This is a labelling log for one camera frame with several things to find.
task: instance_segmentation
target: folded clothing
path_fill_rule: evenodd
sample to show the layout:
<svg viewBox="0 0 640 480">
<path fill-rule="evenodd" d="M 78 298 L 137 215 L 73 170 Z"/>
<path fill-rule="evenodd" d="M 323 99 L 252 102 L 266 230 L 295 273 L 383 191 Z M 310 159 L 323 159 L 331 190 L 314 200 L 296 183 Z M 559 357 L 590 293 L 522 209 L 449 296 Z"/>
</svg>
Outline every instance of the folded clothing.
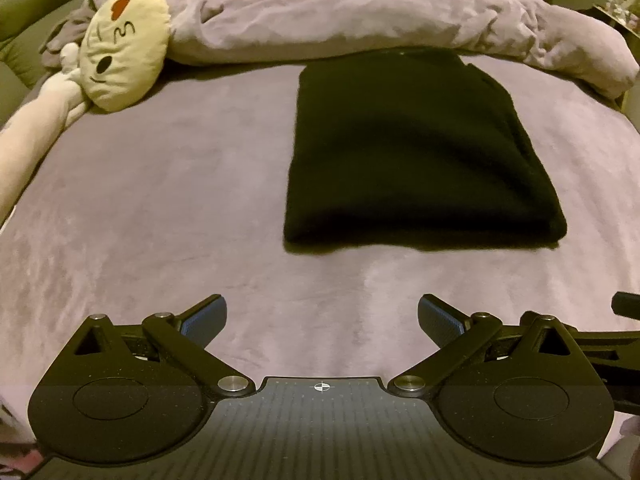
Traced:
<svg viewBox="0 0 640 480">
<path fill-rule="evenodd" d="M 452 50 L 315 61 L 300 75 L 291 244 L 551 244 L 558 196 L 509 93 Z"/>
</svg>

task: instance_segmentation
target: embroidered heart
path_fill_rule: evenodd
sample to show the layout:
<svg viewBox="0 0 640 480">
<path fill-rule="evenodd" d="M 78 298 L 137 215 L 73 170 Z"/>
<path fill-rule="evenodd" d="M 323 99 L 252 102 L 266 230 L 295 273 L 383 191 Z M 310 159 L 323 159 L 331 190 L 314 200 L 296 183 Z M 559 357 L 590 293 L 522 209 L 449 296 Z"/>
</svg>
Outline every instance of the embroidered heart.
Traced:
<svg viewBox="0 0 640 480">
<path fill-rule="evenodd" d="M 129 5 L 129 0 L 116 0 L 116 2 L 111 6 L 112 22 L 115 22 L 122 15 L 127 5 Z"/>
</svg>

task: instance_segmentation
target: embroidered eye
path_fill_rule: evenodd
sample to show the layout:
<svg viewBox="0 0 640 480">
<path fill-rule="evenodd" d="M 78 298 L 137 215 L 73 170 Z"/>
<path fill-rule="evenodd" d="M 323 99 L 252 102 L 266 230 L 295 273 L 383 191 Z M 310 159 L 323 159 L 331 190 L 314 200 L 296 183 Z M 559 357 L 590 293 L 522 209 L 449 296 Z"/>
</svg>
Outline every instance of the embroidered eye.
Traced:
<svg viewBox="0 0 640 480">
<path fill-rule="evenodd" d="M 99 62 L 98 66 L 95 68 L 95 71 L 98 74 L 105 72 L 111 65 L 111 56 L 104 56 Z"/>
</svg>

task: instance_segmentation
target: folded black cloth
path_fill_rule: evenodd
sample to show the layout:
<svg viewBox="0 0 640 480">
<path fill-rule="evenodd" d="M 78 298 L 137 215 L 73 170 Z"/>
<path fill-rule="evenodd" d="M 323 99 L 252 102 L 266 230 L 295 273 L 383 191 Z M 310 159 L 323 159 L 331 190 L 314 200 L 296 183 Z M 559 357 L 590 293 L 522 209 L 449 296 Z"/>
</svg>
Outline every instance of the folded black cloth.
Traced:
<svg viewBox="0 0 640 480">
<path fill-rule="evenodd" d="M 302 71 L 286 242 L 548 245 L 565 234 L 511 96 L 455 51 L 367 52 Z"/>
</svg>

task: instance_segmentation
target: metal bolt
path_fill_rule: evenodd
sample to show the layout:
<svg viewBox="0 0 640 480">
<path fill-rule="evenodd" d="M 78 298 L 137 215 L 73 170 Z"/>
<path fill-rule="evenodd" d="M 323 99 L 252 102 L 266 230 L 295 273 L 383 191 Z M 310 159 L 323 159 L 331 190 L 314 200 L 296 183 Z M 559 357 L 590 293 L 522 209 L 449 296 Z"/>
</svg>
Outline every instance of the metal bolt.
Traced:
<svg viewBox="0 0 640 480">
<path fill-rule="evenodd" d="M 249 385 L 249 381 L 247 381 L 244 377 L 240 377 L 237 375 L 229 375 L 227 377 L 223 377 L 218 381 L 218 387 L 221 390 L 225 390 L 228 392 L 239 392 L 240 390 L 244 390 Z"/>
<path fill-rule="evenodd" d="M 403 375 L 394 379 L 394 385 L 405 392 L 417 392 L 424 388 L 424 380 L 415 375 Z"/>
</svg>

